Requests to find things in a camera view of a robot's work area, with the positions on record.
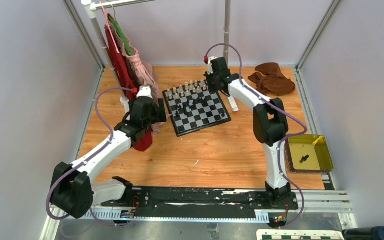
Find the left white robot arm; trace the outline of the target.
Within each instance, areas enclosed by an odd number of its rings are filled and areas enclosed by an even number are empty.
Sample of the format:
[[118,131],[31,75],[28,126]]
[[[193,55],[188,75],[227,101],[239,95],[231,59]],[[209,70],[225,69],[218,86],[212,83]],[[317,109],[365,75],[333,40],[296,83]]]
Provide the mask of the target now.
[[75,219],[90,212],[93,206],[108,201],[115,201],[122,207],[129,206],[135,199],[129,181],[121,177],[113,177],[107,182],[94,181],[113,160],[143,140],[152,125],[166,120],[163,99],[154,102],[152,88],[141,86],[122,121],[114,128],[104,123],[110,133],[103,142],[72,163],[61,162],[55,167],[45,202],[48,216],[54,220],[64,219],[53,215],[51,206]]

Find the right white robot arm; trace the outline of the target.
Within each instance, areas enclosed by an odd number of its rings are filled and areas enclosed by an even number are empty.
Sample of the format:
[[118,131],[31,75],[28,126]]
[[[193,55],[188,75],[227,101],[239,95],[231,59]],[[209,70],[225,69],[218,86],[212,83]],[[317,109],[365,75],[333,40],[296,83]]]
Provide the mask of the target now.
[[289,131],[283,102],[254,90],[239,74],[232,74],[224,57],[204,57],[208,89],[242,102],[253,112],[253,133],[262,144],[267,166],[264,203],[271,209],[298,209],[297,197],[287,179],[282,139]]

